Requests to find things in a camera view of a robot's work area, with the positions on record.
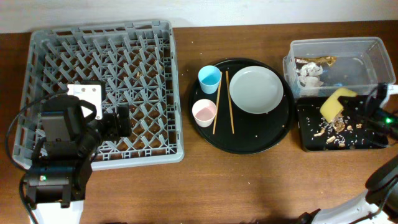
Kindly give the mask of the yellow bowl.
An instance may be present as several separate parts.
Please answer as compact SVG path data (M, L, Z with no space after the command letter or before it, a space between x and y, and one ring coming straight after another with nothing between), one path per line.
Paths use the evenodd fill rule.
M338 101L340 96L356 97L358 94L355 91L347 88L337 89L320 107L320 113L328 123L333 120L343 111L343 105Z

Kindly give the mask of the food scraps and rice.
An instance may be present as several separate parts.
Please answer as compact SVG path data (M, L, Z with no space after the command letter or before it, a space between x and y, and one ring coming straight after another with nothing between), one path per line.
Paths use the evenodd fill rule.
M303 148L308 151L334 151L374 149L365 137L368 133L361 121L339 114L336 121L328 123L319 107L303 106L297 112Z

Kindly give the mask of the gold snack wrapper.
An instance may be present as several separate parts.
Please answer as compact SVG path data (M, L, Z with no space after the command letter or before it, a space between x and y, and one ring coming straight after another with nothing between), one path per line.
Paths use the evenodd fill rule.
M295 62L296 63L325 63L329 67L331 67L335 62L336 62L336 57L334 56L323 56L323 57L317 57L317 58L302 58L302 57L295 57Z

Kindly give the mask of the white tissue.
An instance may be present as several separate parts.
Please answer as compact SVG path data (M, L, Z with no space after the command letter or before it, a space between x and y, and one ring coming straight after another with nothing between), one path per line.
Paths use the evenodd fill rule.
M301 69L296 69L298 80L302 86L307 88L321 87L323 82L320 76L323 73L323 67L315 62L306 63Z

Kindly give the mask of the pink plastic cup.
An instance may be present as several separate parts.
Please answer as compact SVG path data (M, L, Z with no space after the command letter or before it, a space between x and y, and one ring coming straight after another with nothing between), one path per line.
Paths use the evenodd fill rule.
M206 128L211 125L217 114L215 103L208 99L196 101L192 106L192 115L199 127Z

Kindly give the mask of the wooden chopstick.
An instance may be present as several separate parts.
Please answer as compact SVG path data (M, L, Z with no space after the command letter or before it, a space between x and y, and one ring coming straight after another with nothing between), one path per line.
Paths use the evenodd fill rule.
M216 114L213 122L213 132L212 134L214 135L216 132L216 124L217 124L217 118L218 118L218 108L219 108L219 103L220 103L220 93L221 93L221 83L222 83L222 76L223 72L220 72L220 82L218 84L218 89L217 89L217 96L216 96Z
M229 72L226 71L226 87L227 87L227 95L228 95L228 106L229 106L229 116L230 116L230 123L231 123L231 130L232 134L234 134L234 119L233 119L233 109L232 109L232 102L231 102L231 95L229 90Z

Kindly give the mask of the blue plastic cup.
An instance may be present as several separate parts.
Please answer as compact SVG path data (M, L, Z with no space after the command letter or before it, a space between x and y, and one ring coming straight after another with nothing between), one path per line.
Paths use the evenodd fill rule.
M221 81L221 71L213 65L202 67L198 72L201 90L206 94L213 94Z

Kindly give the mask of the grey round plate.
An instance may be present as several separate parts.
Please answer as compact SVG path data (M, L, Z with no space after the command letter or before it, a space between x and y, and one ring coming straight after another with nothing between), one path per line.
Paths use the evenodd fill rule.
M264 114L275 109L284 96L279 76L261 66L249 66L237 71L229 82L233 103L242 111Z

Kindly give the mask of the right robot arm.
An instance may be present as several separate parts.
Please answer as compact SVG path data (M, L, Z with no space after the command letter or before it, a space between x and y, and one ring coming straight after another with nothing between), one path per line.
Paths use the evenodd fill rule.
M347 88L331 96L300 98L296 103L304 149L327 151L390 147L397 140L397 112L384 110L397 85L379 83L369 95ZM397 158L378 168L366 190L329 209L303 213L297 223L397 223Z

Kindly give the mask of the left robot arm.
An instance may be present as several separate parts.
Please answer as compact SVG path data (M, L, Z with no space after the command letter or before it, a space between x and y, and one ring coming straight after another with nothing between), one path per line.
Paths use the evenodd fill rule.
M131 135L129 105L104 113L104 99L101 81L68 84L47 95L40 112L45 136L19 185L32 223L79 223L98 147Z

